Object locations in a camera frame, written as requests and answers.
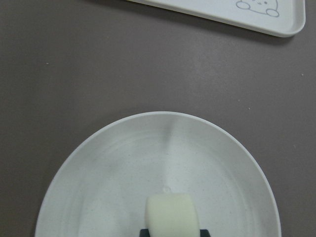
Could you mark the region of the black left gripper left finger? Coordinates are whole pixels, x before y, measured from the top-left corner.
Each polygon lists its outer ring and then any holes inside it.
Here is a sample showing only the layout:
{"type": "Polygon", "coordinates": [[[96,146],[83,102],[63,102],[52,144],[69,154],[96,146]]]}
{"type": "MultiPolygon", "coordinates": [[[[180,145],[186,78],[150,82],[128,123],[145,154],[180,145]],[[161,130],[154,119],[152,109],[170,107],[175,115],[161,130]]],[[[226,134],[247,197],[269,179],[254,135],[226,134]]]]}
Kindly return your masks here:
{"type": "Polygon", "coordinates": [[[139,237],[150,237],[148,229],[141,229],[139,232],[139,237]]]}

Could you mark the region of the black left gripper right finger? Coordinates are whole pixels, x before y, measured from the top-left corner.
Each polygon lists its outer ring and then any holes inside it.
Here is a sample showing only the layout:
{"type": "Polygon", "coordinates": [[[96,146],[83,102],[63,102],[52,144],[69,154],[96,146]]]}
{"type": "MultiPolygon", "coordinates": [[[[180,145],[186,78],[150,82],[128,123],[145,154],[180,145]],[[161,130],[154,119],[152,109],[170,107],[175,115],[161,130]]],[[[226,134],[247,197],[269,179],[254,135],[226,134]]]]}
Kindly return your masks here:
{"type": "Polygon", "coordinates": [[[200,237],[210,237],[209,230],[207,230],[207,229],[201,229],[201,230],[200,230],[200,237]]]}

